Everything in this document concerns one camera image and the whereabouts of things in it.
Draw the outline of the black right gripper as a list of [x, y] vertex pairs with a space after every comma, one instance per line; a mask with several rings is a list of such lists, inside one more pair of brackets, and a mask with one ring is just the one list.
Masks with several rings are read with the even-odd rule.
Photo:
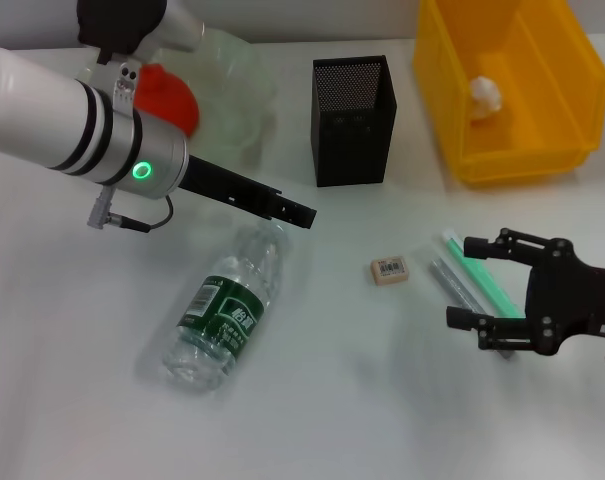
[[447, 326], [477, 332], [478, 348], [494, 351], [558, 353], [574, 336], [605, 338], [605, 268], [581, 261], [566, 239], [551, 241], [502, 228], [493, 242], [467, 236], [467, 258], [536, 264], [527, 286], [525, 319], [496, 318], [449, 306]]

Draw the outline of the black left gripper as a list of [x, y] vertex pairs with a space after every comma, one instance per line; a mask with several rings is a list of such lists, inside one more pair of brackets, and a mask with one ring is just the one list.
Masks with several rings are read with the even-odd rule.
[[317, 211], [280, 195], [280, 191], [233, 171], [190, 156], [180, 188], [268, 220], [310, 229]]

